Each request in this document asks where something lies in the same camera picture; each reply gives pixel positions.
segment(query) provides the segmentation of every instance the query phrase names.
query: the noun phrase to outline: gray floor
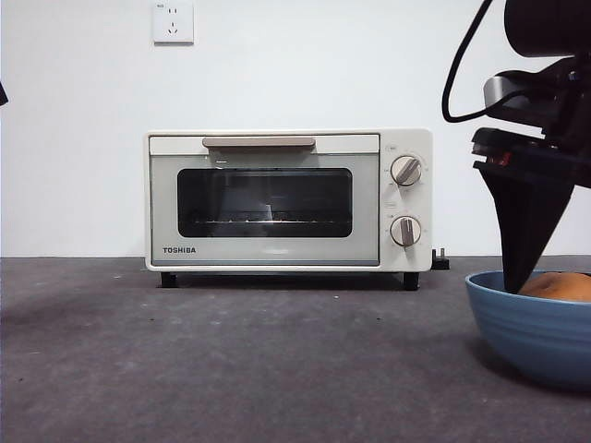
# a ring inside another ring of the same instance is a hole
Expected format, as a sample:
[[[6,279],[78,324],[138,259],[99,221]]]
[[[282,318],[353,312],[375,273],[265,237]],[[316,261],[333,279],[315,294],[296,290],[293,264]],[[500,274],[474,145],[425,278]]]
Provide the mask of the gray floor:
[[[529,382],[478,337],[463,276],[499,259],[452,266],[418,293],[390,276],[163,290],[137,258],[5,259],[3,441],[591,441],[591,395]]]

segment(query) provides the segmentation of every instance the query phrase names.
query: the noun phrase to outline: white toaster oven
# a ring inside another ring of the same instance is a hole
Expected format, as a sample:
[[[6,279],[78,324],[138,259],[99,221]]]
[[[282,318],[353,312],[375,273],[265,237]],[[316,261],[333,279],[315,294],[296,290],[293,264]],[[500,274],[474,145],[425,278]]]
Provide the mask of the white toaster oven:
[[[423,129],[153,132],[146,266],[178,272],[404,272],[431,266]]]

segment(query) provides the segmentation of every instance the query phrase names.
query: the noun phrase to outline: oven foot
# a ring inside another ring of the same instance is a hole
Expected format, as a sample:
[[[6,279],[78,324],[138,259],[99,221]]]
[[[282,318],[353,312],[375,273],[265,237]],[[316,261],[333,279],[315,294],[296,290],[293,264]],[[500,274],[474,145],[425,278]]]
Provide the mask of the oven foot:
[[[403,274],[403,287],[405,291],[418,290],[418,272],[405,272]]]
[[[170,272],[161,272],[160,277],[163,282],[163,288],[177,288],[176,275]]]

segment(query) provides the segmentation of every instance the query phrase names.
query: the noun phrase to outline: bread roll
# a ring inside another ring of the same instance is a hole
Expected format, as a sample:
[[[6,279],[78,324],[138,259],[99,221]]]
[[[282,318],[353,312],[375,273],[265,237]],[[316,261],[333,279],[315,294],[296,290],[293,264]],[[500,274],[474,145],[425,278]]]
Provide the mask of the bread roll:
[[[591,277],[569,272],[547,272],[528,281],[519,294],[591,303]]]

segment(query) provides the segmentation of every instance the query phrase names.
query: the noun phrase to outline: silver knob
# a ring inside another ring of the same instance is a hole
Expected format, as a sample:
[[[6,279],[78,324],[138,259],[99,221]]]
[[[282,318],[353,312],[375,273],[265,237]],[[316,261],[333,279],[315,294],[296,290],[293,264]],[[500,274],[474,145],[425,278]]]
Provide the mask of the silver knob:
[[[399,186],[414,185],[421,178],[421,162],[410,155],[405,155],[392,163],[390,174]]]
[[[421,225],[412,217],[401,217],[392,223],[390,235],[397,245],[409,247],[421,237]]]

